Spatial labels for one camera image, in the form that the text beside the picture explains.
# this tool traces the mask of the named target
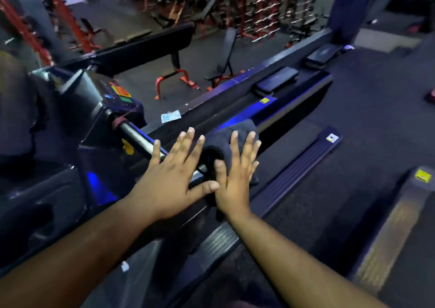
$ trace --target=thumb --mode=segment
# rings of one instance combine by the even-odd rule
[[[188,190],[186,196],[190,204],[193,204],[195,201],[203,198],[208,194],[212,194],[219,188],[220,188],[219,183],[217,183],[216,181],[207,181]]]

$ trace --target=right hand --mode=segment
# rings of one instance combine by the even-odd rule
[[[232,152],[231,169],[227,176],[227,168],[222,160],[215,161],[216,181],[219,189],[215,192],[218,208],[228,217],[250,214],[249,182],[259,162],[255,160],[261,141],[256,141],[255,132],[248,134],[240,155],[237,131],[231,134]]]

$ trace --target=step platform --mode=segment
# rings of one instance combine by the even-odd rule
[[[322,70],[326,63],[336,58],[342,50],[343,46],[341,45],[326,43],[308,55],[304,60],[304,65],[312,69]]]
[[[298,70],[284,67],[273,75],[258,82],[255,87],[255,92],[260,96],[272,95],[275,90],[288,82],[295,82],[297,80]]]
[[[435,170],[413,169],[350,280],[391,307],[433,307]]]

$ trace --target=left hand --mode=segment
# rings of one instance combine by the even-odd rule
[[[189,128],[187,133],[181,132],[163,162],[160,162],[160,141],[155,140],[149,167],[128,195],[139,209],[151,212],[154,221],[173,217],[219,189],[216,181],[188,188],[205,141],[201,135],[189,155],[194,134],[193,128]]]

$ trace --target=blue led light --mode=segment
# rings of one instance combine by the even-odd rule
[[[100,179],[95,173],[89,172],[87,174],[87,178],[92,188],[94,199],[97,202],[97,205],[104,205],[110,203],[111,201],[118,200],[118,197],[112,194],[109,189],[100,182]]]

